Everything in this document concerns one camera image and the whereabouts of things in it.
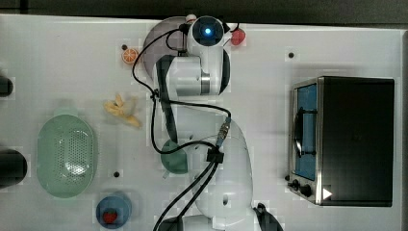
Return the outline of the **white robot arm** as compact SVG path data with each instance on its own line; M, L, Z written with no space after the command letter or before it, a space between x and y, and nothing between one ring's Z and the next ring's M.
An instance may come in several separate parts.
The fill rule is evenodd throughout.
M160 154L189 176L188 207L174 218L162 214L154 231L262 231L252 206L252 169L247 144L231 112L209 104L230 80L223 47L227 25L200 16L179 27L186 50L156 61L152 77L160 103L154 114L165 126Z

